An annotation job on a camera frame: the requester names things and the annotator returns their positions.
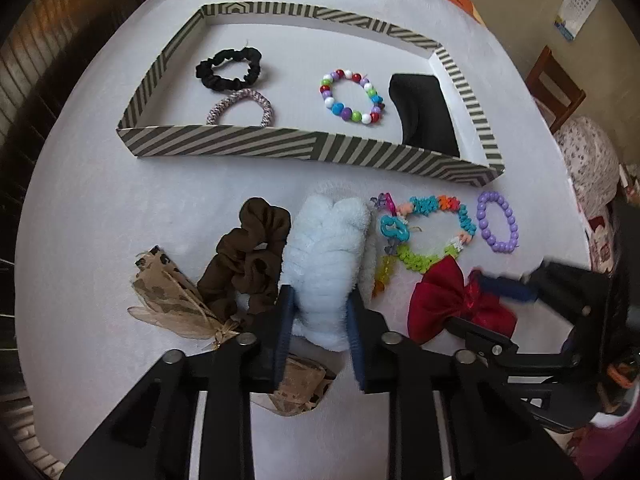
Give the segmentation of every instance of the wooden chair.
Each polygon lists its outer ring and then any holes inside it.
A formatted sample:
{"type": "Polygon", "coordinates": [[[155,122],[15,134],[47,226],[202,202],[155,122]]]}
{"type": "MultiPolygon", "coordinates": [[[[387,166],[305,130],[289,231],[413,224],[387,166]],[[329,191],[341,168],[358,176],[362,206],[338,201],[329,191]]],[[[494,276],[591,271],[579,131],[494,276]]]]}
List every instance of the wooden chair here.
{"type": "Polygon", "coordinates": [[[554,120],[549,126],[551,133],[555,133],[560,129],[560,126],[575,112],[576,108],[580,106],[580,103],[584,101],[586,97],[584,90],[578,88],[578,85],[572,81],[554,59],[551,49],[548,46],[545,46],[542,53],[540,53],[536,64],[525,79],[525,84],[530,94],[542,102],[554,115],[554,120]],[[543,85],[542,81],[540,81],[540,76],[543,72],[551,81],[558,85],[558,88],[568,97],[570,101],[568,105],[560,102],[558,98],[543,85]]]}

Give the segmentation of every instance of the bow tie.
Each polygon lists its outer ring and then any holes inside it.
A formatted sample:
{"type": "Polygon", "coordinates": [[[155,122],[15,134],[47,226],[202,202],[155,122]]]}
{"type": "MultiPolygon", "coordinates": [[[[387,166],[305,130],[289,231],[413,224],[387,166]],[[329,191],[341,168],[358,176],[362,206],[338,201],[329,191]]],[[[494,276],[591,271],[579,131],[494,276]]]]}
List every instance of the bow tie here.
{"type": "Polygon", "coordinates": [[[472,270],[465,286],[462,271],[451,256],[425,272],[409,303],[409,337],[418,344],[426,343],[442,331],[447,317],[456,316],[510,338],[517,318],[499,303],[498,296],[480,289],[478,273],[472,270]]]}

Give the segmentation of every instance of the calendar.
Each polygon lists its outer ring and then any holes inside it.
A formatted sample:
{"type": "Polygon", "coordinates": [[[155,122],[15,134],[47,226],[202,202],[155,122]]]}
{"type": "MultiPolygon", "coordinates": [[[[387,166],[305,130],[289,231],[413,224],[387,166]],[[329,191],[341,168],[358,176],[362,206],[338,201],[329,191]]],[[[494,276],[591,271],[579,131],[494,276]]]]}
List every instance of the calendar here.
{"type": "Polygon", "coordinates": [[[573,41],[599,0],[564,0],[554,25],[567,39],[573,41]]]}

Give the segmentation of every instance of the metal screw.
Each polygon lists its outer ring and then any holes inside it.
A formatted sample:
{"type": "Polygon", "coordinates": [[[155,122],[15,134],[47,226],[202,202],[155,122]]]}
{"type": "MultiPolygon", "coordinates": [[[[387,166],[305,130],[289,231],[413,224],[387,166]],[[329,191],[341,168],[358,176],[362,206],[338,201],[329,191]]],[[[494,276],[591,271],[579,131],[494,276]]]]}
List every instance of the metal screw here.
{"type": "Polygon", "coordinates": [[[180,350],[168,350],[162,356],[162,361],[168,365],[173,365],[179,362],[184,357],[184,354],[180,350]]]}
{"type": "Polygon", "coordinates": [[[456,352],[456,359],[463,365],[469,365],[475,362],[476,354],[474,354],[471,350],[458,350],[456,352]]]}
{"type": "Polygon", "coordinates": [[[252,332],[242,332],[236,336],[239,345],[249,346],[258,341],[258,338],[252,332]]]}
{"type": "Polygon", "coordinates": [[[385,332],[382,335],[382,342],[385,345],[397,345],[402,341],[402,334],[398,332],[385,332]]]}

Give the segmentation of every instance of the white tablecloth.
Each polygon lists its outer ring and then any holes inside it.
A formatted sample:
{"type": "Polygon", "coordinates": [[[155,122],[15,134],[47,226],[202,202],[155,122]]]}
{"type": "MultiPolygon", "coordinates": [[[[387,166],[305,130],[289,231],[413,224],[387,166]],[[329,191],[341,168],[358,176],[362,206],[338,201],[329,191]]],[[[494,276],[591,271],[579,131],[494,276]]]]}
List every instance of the white tablecloth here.
{"type": "MultiPolygon", "coordinates": [[[[165,350],[195,353],[204,346],[129,316],[127,307],[138,304],[130,279],[139,252],[160,244],[195,281],[220,237],[238,225],[248,197],[264,197],[295,215],[309,186],[326,179],[349,182],[365,198],[380,190],[404,200],[454,194],[474,210],[477,189],[392,172],[242,157],[134,158],[114,131],[130,95],[194,10],[216,1],[233,0],[145,2],[81,77],[33,173],[16,251],[18,348],[40,442],[65,462],[165,350]]],[[[465,274],[474,266],[519,274],[544,256],[588,263],[558,149],[488,30],[446,0],[280,1],[352,10],[416,30],[442,42],[461,67],[506,164],[506,174],[486,189],[510,200],[521,233],[512,255],[492,253],[478,237],[460,256],[465,274]]],[[[495,211],[489,218],[506,235],[504,218],[495,211]]],[[[417,251],[420,244],[442,248],[455,232],[446,215],[420,225],[417,251]]],[[[393,330],[406,333],[411,284],[418,278],[400,271],[375,303],[393,330]]],[[[567,323],[541,305],[517,313],[515,339],[523,350],[559,349],[567,323]]],[[[429,344],[443,352],[459,347],[446,333],[429,344]]],[[[386,397],[363,396],[345,361],[312,413],[281,418],[254,406],[258,479],[385,477],[386,397]]]]}

